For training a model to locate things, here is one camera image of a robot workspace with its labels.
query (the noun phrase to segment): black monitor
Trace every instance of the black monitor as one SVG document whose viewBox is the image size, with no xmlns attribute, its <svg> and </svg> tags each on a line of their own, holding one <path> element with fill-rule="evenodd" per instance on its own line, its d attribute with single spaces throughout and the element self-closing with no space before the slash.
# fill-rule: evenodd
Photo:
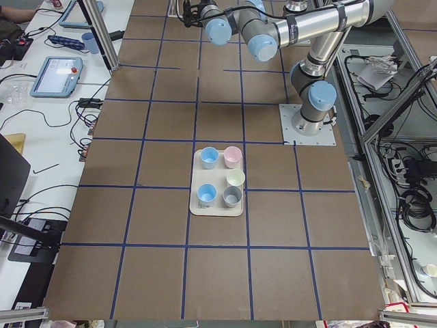
<svg viewBox="0 0 437 328">
<path fill-rule="evenodd" d="M 27 222 L 11 219 L 29 173 L 30 164 L 0 134 L 0 237 L 3 236 L 4 230 L 19 235 L 8 259 L 51 263 L 59 249 L 61 232 L 65 230 L 66 222 L 34 219 L 39 220 L 39 228 L 36 229 L 33 228 L 35 225 L 31 223 L 32 219 Z M 23 247 L 24 238 L 37 242 L 33 242 L 34 245 L 30 247 L 25 246 L 25 252 L 17 250 L 17 247 Z"/>
</svg>

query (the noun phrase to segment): white tray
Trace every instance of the white tray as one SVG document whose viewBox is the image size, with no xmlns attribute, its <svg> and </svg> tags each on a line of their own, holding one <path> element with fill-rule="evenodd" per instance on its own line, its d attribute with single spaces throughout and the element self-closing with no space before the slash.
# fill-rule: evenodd
<svg viewBox="0 0 437 328">
<path fill-rule="evenodd" d="M 227 207 L 223 200 L 223 191 L 227 187 L 226 175 L 231 170 L 225 165 L 223 158 L 223 150 L 218 151 L 218 160 L 214 169 L 204 169 L 200 159 L 201 150 L 194 154 L 193 165 L 193 179 L 191 180 L 191 194 L 190 194 L 190 211 L 194 215 L 213 216 L 213 217 L 237 217 L 243 213 L 244 208 L 244 192 L 243 198 L 236 207 Z M 242 170 L 242 161 L 236 167 Z M 201 208 L 199 207 L 199 198 L 197 198 L 197 190 L 205 183 L 210 183 L 217 189 L 217 197 L 213 207 Z"/>
</svg>

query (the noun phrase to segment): blue tablet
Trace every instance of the blue tablet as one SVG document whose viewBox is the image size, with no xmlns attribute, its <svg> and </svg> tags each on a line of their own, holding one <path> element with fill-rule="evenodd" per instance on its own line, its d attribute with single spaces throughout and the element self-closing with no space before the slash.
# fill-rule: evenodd
<svg viewBox="0 0 437 328">
<path fill-rule="evenodd" d="M 96 1 L 97 8 L 100 12 L 103 11 L 103 2 Z M 70 4 L 68 5 L 66 11 L 62 15 L 61 19 L 59 20 L 59 25 L 62 27 L 69 27 L 72 29 L 88 29 L 89 25 L 87 23 L 87 20 L 83 16 L 82 10 L 80 5 L 78 4 L 77 0 L 72 0 Z"/>
<path fill-rule="evenodd" d="M 30 95 L 45 98 L 67 98 L 74 91 L 82 73 L 79 57 L 47 57 Z"/>
</svg>

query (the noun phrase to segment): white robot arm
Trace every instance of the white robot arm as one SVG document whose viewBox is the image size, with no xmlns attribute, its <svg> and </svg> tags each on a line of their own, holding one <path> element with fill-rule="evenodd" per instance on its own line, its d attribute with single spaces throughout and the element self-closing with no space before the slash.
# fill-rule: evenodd
<svg viewBox="0 0 437 328">
<path fill-rule="evenodd" d="M 262 0 L 246 0 L 224 11 L 213 0 L 198 5 L 184 1 L 186 27 L 204 27 L 215 45 L 225 45 L 240 33 L 249 52 L 259 62 L 272 59 L 278 49 L 313 39 L 307 58 L 291 69 L 291 80 L 302 98 L 293 127 L 303 135 L 315 135 L 336 100 L 335 88 L 321 81 L 348 27 L 362 27 L 382 17 L 394 0 L 342 0 L 307 10 L 306 0 L 288 0 L 282 17 L 267 15 Z"/>
</svg>

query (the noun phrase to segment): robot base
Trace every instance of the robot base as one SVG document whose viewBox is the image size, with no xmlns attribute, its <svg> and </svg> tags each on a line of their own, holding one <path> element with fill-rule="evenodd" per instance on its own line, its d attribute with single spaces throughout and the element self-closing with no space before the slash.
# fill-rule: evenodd
<svg viewBox="0 0 437 328">
<path fill-rule="evenodd" d="M 323 125 L 322 130 L 313 136 L 307 137 L 297 132 L 292 125 L 293 115 L 300 110 L 300 104 L 280 104 L 282 136 L 285 145 L 306 145 L 306 146 L 336 146 L 333 128 L 330 124 Z"/>
</svg>

